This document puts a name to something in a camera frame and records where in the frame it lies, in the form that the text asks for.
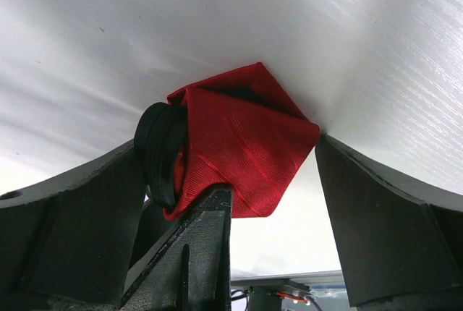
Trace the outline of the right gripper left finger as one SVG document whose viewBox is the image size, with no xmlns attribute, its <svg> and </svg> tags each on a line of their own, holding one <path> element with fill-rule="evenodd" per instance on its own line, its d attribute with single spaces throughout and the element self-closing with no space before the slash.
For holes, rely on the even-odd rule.
<svg viewBox="0 0 463 311">
<path fill-rule="evenodd" d="M 118 307 L 146 183 L 133 144 L 1 196 L 2 307 Z"/>
</svg>

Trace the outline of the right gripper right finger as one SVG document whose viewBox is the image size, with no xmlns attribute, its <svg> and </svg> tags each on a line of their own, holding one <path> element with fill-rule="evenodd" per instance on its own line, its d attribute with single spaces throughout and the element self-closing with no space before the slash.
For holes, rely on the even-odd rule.
<svg viewBox="0 0 463 311">
<path fill-rule="evenodd" d="M 322 136 L 315 156 L 353 307 L 462 306 L 462 196 Z"/>
</svg>

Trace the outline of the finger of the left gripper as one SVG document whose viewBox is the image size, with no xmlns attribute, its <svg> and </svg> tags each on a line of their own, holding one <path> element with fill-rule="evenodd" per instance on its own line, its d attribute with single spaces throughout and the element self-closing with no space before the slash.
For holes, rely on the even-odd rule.
<svg viewBox="0 0 463 311">
<path fill-rule="evenodd" d="M 232 189 L 211 186 L 127 274 L 123 310 L 230 310 Z"/>
</svg>

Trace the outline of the red necktie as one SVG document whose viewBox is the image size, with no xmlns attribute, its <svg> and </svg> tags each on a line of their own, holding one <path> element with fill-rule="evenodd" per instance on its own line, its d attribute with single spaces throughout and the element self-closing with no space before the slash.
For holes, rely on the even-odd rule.
<svg viewBox="0 0 463 311">
<path fill-rule="evenodd" d="M 235 218 L 255 218 L 275 211 L 319 137 L 320 127 L 258 62 L 147 108 L 134 146 L 166 219 L 181 218 L 215 184 L 232 188 Z"/>
</svg>

